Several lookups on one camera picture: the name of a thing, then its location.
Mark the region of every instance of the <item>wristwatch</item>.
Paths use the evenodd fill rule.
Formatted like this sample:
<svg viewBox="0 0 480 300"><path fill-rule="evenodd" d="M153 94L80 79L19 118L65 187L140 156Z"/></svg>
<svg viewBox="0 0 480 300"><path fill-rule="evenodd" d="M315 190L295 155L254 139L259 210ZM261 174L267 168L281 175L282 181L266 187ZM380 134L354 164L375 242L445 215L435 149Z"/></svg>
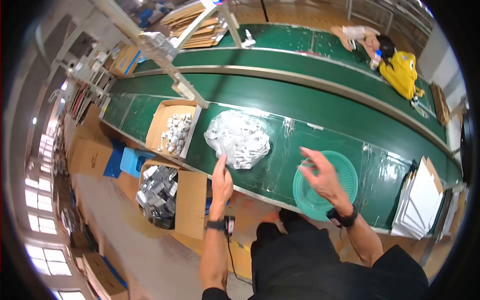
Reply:
<svg viewBox="0 0 480 300"><path fill-rule="evenodd" d="M353 206L353 213L351 216L341 216L334 208L332 208L327 213L327 218L329 218L330 221L339 228L341 228L342 226L352 227L358 214L358 210L355 206Z"/></svg>

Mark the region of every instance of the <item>white bottle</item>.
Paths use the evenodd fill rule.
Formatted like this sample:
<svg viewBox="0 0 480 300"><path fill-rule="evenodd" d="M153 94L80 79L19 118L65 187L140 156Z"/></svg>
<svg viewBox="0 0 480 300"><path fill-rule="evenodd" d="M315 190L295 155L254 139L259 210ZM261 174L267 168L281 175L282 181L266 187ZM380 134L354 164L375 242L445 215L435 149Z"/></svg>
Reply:
<svg viewBox="0 0 480 300"><path fill-rule="evenodd" d="M369 67L370 70L375 71L378 69L378 65L382 60L382 52L380 50L375 51L375 57L370 61Z"/></svg>

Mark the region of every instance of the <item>teal mesh basket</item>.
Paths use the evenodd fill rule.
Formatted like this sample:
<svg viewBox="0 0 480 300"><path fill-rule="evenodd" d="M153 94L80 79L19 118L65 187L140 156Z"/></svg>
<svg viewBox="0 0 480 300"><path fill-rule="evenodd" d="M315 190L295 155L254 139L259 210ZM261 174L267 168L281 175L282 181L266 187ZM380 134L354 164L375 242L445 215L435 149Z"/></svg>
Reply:
<svg viewBox="0 0 480 300"><path fill-rule="evenodd" d="M335 167L338 182L342 186L342 189L347 193L350 202L353 203L357 196L359 184L357 172L353 167L353 164L348 158L335 151L326 150L322 151L322 154ZM310 162L309 159L306 159L302 163L302 166L312 165L313 163ZM300 170L297 170L297 173L295 173L295 177L293 178L293 197L298 208L307 217L318 221L328 221L326 214L333 208L333 205L331 205L324 197L319 196L317 192L310 187Z"/></svg>

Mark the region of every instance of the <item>green conveyor belt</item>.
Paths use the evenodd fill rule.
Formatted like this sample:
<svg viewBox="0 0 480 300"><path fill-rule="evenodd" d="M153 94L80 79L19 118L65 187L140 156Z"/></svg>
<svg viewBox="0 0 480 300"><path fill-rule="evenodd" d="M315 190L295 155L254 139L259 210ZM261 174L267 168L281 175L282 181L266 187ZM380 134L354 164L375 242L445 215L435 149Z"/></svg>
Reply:
<svg viewBox="0 0 480 300"><path fill-rule="evenodd" d="M162 97L132 94L113 94L103 120L120 131L145 142L158 104ZM211 104L202 110L185 163L212 174L215 152L204 139L211 119L230 108ZM285 204L295 206L292 181L302 160L299 147L334 150L347 156L359 177L356 205L371 226L390 229L398 203L398 191L410 163L375 145L327 128L314 129L305 122L293 121L284 126L283 117L270 115L261 118L270 136L270 153L251 170L230 168L235 185Z"/></svg>
<svg viewBox="0 0 480 300"><path fill-rule="evenodd" d="M331 59L371 72L365 62L344 50L331 34L281 25L246 25L242 28L248 28L253 34L257 40L256 47L313 51L325 56L333 50L330 51ZM218 45L233 46L230 36L225 36ZM444 129L435 120L430 122L420 118L389 85L322 60L263 50L215 49L181 53L174 64L255 66L338 82L401 109L445 140ZM157 68L151 61L146 61L135 71ZM313 88L262 78L200 73L185 74L185 77L208 101L257 108L301 120L294 121L294 130L287 131L282 125L283 117L270 115L265 118L271 138L270 154L252 170L231 170L234 184L258 195L294 205L291 186L296 165L301 160L299 146L338 151L352 161L360 179L356 202L367 222L379 228L389 229L391 226L400 184L410 167L408 161L419 161L422 156L428 156L444 181L461 179L461 172L453 161L424 137L358 102ZM171 89L172 83L167 75L117 80L103 120L145 142L158 104L169 97L178 97ZM431 93L428 85L419 80L417 86L426 91L423 103L433 107L433 102L429 102ZM188 165L212 173L215 153L206 144L203 133L210 120L226 109L229 108L211 104L209 109L202 111L185 161ZM314 130L306 122L324 129Z"/></svg>

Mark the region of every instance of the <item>hand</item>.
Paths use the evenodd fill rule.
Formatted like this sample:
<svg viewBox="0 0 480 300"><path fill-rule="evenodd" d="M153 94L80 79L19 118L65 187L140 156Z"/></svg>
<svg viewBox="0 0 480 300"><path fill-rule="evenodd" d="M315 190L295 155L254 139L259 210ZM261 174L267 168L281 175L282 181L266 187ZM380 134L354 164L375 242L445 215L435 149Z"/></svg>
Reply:
<svg viewBox="0 0 480 300"><path fill-rule="evenodd" d="M340 38L340 42L342 42L342 45L345 49L347 49L348 51L352 52L352 47L350 46L350 43L348 42L348 38L347 37L341 37Z"/></svg>
<svg viewBox="0 0 480 300"><path fill-rule="evenodd" d="M312 167L299 166L300 172L310 186L316 190L317 194L327 199L341 216L351 216L353 205L338 182L334 166L320 151L300 147L300 152L303 156L310 158L314 164ZM316 176L313 174L315 170L318 170Z"/></svg>
<svg viewBox="0 0 480 300"><path fill-rule="evenodd" d="M225 205L233 193L233 180L230 172L225 169L227 156L223 154L216 162L212 175L213 200L210 206L210 220L223 219Z"/></svg>

